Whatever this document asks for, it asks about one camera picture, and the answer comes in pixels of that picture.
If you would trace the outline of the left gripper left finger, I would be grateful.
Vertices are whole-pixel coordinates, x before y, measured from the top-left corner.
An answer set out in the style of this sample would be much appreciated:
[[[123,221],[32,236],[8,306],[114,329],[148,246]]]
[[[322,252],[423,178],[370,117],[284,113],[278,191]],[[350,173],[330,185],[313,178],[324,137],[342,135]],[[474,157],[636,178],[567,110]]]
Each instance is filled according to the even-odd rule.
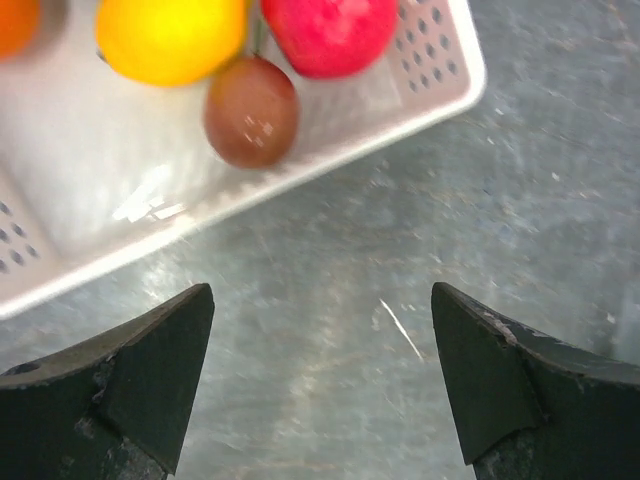
[[[2,478],[175,474],[214,308],[210,286],[197,284],[135,319],[2,373]]]

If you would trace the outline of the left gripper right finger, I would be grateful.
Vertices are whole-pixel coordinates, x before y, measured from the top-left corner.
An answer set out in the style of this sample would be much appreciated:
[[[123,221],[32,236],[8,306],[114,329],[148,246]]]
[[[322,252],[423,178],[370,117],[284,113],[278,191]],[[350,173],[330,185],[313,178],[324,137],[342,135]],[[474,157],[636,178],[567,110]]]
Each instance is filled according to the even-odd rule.
[[[444,282],[432,288],[431,309],[476,478],[638,478],[638,366],[562,342]]]

